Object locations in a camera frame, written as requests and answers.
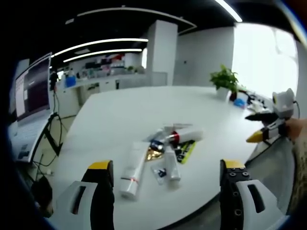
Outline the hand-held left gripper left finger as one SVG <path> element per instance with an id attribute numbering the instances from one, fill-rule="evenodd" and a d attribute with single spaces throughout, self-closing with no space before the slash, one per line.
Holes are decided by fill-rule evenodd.
<path id="1" fill-rule="evenodd" d="M 57 230 L 113 230 L 113 161 L 92 163 L 57 199 Z"/>

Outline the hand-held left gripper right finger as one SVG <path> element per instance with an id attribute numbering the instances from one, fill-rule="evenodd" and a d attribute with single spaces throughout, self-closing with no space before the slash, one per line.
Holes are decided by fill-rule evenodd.
<path id="1" fill-rule="evenodd" d="M 286 222 L 275 195 L 239 161 L 220 160 L 222 230 L 277 230 Z"/>

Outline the person's right hand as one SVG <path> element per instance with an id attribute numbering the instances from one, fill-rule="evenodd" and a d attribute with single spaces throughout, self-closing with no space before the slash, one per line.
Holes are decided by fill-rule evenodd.
<path id="1" fill-rule="evenodd" d="M 293 143 L 307 144 L 307 119 L 291 118 L 286 121 L 287 135 Z"/>

